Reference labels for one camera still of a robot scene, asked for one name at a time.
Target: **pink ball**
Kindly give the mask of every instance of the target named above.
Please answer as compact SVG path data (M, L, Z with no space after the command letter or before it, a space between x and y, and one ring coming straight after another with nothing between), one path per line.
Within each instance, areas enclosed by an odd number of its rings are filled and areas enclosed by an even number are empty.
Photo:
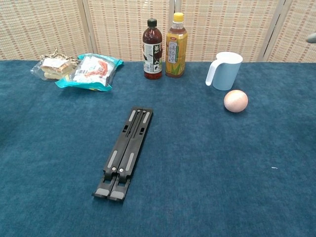
M247 107L248 97L241 90L232 90L225 95L224 105L230 112L239 113Z

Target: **white mug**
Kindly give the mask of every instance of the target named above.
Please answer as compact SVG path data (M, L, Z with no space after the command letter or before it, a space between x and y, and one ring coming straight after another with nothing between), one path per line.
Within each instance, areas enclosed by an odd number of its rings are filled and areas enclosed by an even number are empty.
M209 67L205 84L218 90L230 90L233 87L242 56L233 52L220 52Z

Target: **bottle label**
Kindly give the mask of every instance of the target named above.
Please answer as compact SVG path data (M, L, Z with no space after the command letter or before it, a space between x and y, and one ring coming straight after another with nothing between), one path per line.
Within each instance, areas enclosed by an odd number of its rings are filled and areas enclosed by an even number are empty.
M178 76L184 72L186 61L188 33L174 34L166 37L166 73Z
M162 71L162 42L157 44L143 43L144 71L160 73Z

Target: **black bottle cap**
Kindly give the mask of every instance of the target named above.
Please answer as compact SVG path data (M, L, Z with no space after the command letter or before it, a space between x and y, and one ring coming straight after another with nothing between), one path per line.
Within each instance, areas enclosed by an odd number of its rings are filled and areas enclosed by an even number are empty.
M147 20L148 27L156 27L157 26L157 20L154 18L150 18Z

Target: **laptop stand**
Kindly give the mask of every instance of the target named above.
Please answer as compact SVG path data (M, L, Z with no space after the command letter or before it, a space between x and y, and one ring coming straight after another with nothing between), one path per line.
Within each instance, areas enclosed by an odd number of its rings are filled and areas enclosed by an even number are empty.
M104 165L103 177L93 196L124 201L152 115L152 109L132 108Z

